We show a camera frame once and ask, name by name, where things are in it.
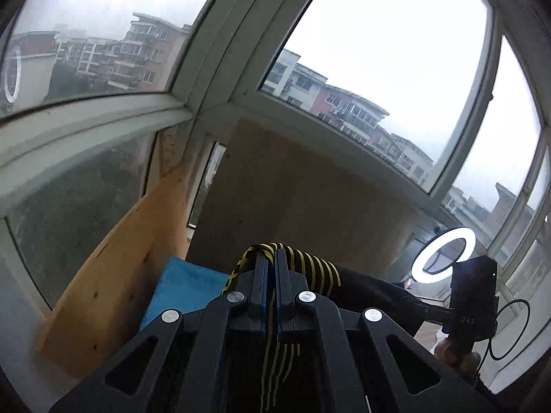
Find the black cable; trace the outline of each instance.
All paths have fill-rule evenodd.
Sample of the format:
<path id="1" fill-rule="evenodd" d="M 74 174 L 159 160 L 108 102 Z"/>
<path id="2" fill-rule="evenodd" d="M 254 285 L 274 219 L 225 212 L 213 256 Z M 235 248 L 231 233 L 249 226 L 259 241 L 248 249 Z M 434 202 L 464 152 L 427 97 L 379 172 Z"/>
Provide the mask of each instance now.
<path id="1" fill-rule="evenodd" d="M 486 359 L 487 355 L 488 355 L 488 352 L 490 353 L 490 356 L 493 360 L 495 361 L 498 361 L 498 360 L 502 360 L 504 359 L 505 357 L 507 357 L 509 355 L 509 353 L 514 349 L 514 347 L 517 345 L 517 343 L 519 342 L 520 338 L 522 337 L 522 335 L 524 334 L 524 331 L 526 330 L 527 326 L 528 326 L 528 322 L 530 321 L 530 303 L 528 303 L 527 300 L 525 299 L 514 299 L 513 301 L 510 301 L 509 303 L 507 303 L 505 306 L 503 306 L 501 309 L 499 309 L 498 311 L 498 314 L 496 316 L 496 319 L 497 317 L 499 317 L 499 314 L 501 312 L 503 312 L 506 308 L 508 308 L 510 305 L 513 305 L 515 303 L 522 303 L 524 305 L 526 305 L 526 307 L 528 308 L 528 312 L 527 312 L 527 315 L 526 315 L 526 322 L 524 324 L 524 327 L 522 328 L 522 331 L 520 332 L 520 335 L 518 336 L 518 338 L 515 340 L 515 342 L 513 343 L 513 345 L 509 348 L 509 350 L 503 354 L 502 356 L 499 356 L 499 357 L 496 357 L 494 355 L 494 351 L 493 349 L 491 348 L 491 338 L 488 340 L 488 346 L 486 347 L 486 352 L 484 352 L 484 357 L 482 357 L 482 360 L 480 361 L 480 364 L 478 365 L 478 368 L 477 368 L 477 372 L 476 374 L 479 373 L 480 369 L 482 368 L 482 364 L 484 363 L 484 360 Z"/>

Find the white building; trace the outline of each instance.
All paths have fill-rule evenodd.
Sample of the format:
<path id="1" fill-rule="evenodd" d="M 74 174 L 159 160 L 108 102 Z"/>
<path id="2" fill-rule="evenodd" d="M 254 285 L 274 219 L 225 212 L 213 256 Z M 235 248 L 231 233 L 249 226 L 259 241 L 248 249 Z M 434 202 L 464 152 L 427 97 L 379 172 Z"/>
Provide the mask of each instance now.
<path id="1" fill-rule="evenodd" d="M 396 167 L 414 182 L 422 185 L 433 170 L 433 159 L 414 143 L 396 134 L 391 134 L 392 140 L 402 149 Z"/>
<path id="2" fill-rule="evenodd" d="M 262 90 L 309 111 L 327 78 L 298 63 L 300 56 L 283 49 L 268 73 Z"/>
<path id="3" fill-rule="evenodd" d="M 57 60 L 76 68 L 80 75 L 97 76 L 108 53 L 108 46 L 117 41 L 106 38 L 60 37 L 56 40 Z"/>

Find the ring light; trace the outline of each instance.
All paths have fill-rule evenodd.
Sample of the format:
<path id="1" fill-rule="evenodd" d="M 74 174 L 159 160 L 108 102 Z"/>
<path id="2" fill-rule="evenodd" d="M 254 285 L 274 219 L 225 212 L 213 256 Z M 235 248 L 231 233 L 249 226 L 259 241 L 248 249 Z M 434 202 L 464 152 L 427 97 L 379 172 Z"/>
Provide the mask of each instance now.
<path id="1" fill-rule="evenodd" d="M 442 281 L 447 277 L 451 276 L 453 273 L 452 265 L 450 264 L 447 268 L 443 269 L 438 273 L 428 273 L 425 272 L 424 267 L 438 250 L 440 250 L 444 245 L 455 241 L 456 239 L 465 239 L 465 249 L 461 256 L 457 258 L 455 262 L 463 262 L 470 258 L 470 255 L 473 253 L 476 245 L 475 233 L 467 227 L 457 227 L 451 230 L 446 231 L 443 234 L 440 234 L 433 238 L 425 248 L 421 250 L 421 253 L 417 255 L 415 261 L 412 265 L 412 277 L 415 281 L 422 284 L 431 284 Z"/>

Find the hand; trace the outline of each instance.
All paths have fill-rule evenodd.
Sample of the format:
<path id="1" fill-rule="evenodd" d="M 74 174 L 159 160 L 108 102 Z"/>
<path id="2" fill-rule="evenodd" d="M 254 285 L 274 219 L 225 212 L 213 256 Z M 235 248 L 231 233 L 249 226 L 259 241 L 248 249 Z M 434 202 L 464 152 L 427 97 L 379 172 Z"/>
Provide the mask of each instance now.
<path id="1" fill-rule="evenodd" d="M 444 365 L 452 368 L 463 377 L 472 378 L 475 376 L 478 365 L 480 364 L 480 354 L 471 352 L 463 356 L 458 356 L 454 352 L 454 342 L 446 337 L 436 345 L 434 356 Z"/>

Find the black metal frame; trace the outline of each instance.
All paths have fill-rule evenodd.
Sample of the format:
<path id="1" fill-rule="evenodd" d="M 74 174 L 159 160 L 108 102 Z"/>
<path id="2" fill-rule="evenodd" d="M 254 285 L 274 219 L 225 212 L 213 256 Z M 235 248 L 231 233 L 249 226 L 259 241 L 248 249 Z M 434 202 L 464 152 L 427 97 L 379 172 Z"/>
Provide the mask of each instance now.
<path id="1" fill-rule="evenodd" d="M 258 252 L 254 270 L 239 276 L 235 291 L 242 300 L 224 294 L 205 309 L 178 313 L 173 322 L 163 319 L 165 311 L 50 412 L 229 411 L 228 339 L 265 339 L 271 275 L 279 340 L 307 342 L 318 355 L 312 367 L 320 385 L 319 411 L 495 411 L 385 313 L 370 321 L 368 309 L 339 309 L 322 295 L 310 302 L 300 299 L 308 290 L 306 279 L 288 270 L 285 252 L 279 250 L 274 266 Z M 436 312 L 445 314 L 441 308 Z M 292 405 L 286 407 L 293 411 Z"/>

